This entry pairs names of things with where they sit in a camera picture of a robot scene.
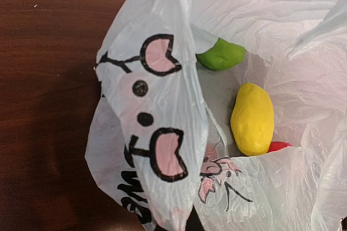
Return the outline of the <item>light blue printed plastic bag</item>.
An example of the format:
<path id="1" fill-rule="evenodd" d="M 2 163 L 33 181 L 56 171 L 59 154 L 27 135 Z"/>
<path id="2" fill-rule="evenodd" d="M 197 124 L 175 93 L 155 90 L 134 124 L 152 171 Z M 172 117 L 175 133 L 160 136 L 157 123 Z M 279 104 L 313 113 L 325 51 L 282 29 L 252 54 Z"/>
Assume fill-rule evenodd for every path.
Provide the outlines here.
<path id="1" fill-rule="evenodd" d="M 218 38 L 246 49 L 211 70 Z M 341 230 L 346 217 L 346 0 L 126 0 L 97 53 L 85 159 L 145 230 Z M 272 142 L 246 156 L 242 84 L 269 95 Z"/>

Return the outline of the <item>yellow mango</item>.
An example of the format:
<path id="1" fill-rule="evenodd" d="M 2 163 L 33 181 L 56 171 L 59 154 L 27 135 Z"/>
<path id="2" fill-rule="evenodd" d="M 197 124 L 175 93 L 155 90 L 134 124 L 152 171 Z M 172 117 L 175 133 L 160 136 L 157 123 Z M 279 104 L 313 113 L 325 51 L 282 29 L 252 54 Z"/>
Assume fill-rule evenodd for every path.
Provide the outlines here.
<path id="1" fill-rule="evenodd" d="M 237 148 L 244 155 L 266 154 L 274 133 L 274 108 L 268 93 L 256 84 L 242 84 L 230 125 Z"/>

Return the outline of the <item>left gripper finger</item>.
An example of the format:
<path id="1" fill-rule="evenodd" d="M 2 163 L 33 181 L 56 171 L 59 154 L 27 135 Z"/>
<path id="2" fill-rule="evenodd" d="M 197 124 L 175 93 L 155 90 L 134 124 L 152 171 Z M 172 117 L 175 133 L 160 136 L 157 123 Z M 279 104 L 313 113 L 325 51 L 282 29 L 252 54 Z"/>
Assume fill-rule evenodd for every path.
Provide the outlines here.
<path id="1" fill-rule="evenodd" d="M 191 214 L 187 220 L 186 231 L 204 231 L 195 207 L 192 208 Z"/>

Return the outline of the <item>red apple with stem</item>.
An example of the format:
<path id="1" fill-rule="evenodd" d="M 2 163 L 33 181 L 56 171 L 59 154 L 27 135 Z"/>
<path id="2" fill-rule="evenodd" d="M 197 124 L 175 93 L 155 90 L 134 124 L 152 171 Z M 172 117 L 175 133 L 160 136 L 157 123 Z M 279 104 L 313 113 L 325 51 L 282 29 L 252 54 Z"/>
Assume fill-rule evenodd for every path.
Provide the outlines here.
<path id="1" fill-rule="evenodd" d="M 282 150 L 286 147 L 291 147 L 291 146 L 292 145 L 290 143 L 287 143 L 287 142 L 279 142 L 279 141 L 271 142 L 269 149 L 268 149 L 268 153 L 274 152 L 274 151 L 279 151 L 279 150 Z"/>

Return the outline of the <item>green apple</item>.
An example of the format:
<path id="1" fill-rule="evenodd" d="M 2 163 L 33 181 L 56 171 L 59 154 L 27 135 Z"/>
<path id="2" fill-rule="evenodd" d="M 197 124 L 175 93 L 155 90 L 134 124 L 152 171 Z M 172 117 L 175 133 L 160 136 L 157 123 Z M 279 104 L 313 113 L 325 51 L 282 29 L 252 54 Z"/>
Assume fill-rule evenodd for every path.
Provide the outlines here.
<path id="1" fill-rule="evenodd" d="M 227 70 L 243 61 L 246 49 L 238 44 L 218 38 L 215 45 L 202 54 L 197 54 L 199 62 L 211 70 Z"/>

